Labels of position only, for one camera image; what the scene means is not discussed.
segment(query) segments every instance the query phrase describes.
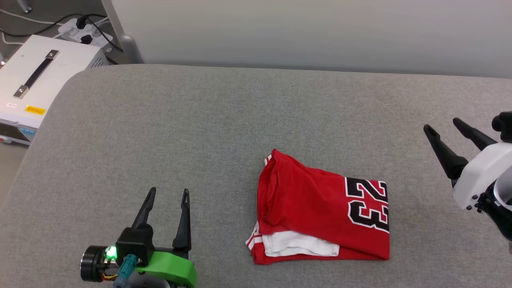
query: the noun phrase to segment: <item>floor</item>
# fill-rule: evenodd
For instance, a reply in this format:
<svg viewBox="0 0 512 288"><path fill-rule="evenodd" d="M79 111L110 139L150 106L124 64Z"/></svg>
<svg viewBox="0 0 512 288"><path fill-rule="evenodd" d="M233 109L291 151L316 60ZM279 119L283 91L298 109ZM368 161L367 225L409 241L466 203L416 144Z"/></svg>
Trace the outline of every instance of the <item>floor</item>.
<svg viewBox="0 0 512 288"><path fill-rule="evenodd" d="M24 14L16 0L1 0L0 9L8 12L22 15L28 18L54 22L68 14L102 14L106 15L101 0L27 0L32 7L32 12ZM16 18L0 12L0 28L11 34L30 34L45 28L46 24L39 24ZM110 35L114 35L114 30L110 25L101 27L102 30ZM53 37L57 35L57 27L41 33L42 36ZM27 38L14 38L6 36L8 42L24 42ZM19 48L18 45L6 45L0 39L0 52L5 58L10 58ZM126 57L119 51L114 50L109 53L109 57L120 64L126 64ZM18 145L0 144L0 206L4 202L9 191L14 176L19 165L27 151L27 147Z"/></svg>

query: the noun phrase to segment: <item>white power strip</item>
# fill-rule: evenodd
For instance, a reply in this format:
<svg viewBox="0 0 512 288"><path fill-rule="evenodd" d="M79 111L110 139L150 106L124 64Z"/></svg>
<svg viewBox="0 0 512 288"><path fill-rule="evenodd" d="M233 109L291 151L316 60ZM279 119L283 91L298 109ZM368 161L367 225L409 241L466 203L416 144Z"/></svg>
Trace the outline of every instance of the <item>white power strip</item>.
<svg viewBox="0 0 512 288"><path fill-rule="evenodd" d="M82 37L90 35L92 37L92 42L89 45L101 47L104 53L109 53L112 51L112 45L101 35L101 33L91 24L87 24L83 29L78 29L76 27L77 18L70 19L64 25L60 26L58 31L62 35L60 37L72 41L72 42L82 42ZM110 41L114 38L104 32L105 36L108 37Z"/></svg>

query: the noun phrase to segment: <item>white wall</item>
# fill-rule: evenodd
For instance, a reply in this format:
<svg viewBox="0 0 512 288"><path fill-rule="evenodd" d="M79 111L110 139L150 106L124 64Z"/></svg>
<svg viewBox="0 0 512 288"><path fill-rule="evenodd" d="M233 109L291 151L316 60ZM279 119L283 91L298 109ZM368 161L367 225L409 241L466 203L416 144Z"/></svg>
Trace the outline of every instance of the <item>white wall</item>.
<svg viewBox="0 0 512 288"><path fill-rule="evenodd" d="M145 63L512 78L512 0L103 1Z"/></svg>

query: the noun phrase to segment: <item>white box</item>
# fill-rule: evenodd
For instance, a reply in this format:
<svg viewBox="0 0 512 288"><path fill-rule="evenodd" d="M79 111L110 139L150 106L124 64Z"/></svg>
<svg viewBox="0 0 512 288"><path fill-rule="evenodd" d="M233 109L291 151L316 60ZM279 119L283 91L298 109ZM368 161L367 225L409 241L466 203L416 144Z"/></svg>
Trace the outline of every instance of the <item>white box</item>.
<svg viewBox="0 0 512 288"><path fill-rule="evenodd" d="M59 54L22 99L14 97L51 50ZM32 35L0 69L0 142L30 145L68 79L85 69L108 64L100 47Z"/></svg>

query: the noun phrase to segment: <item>green light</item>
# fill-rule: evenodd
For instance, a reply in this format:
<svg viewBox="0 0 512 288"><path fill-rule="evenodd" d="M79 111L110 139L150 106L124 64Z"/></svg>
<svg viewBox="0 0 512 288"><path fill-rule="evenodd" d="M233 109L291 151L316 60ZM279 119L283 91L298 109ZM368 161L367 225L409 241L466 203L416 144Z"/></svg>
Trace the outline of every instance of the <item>green light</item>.
<svg viewBox="0 0 512 288"><path fill-rule="evenodd" d="M105 253L105 258L107 260L116 260L117 259L117 249L115 246L110 246Z"/></svg>

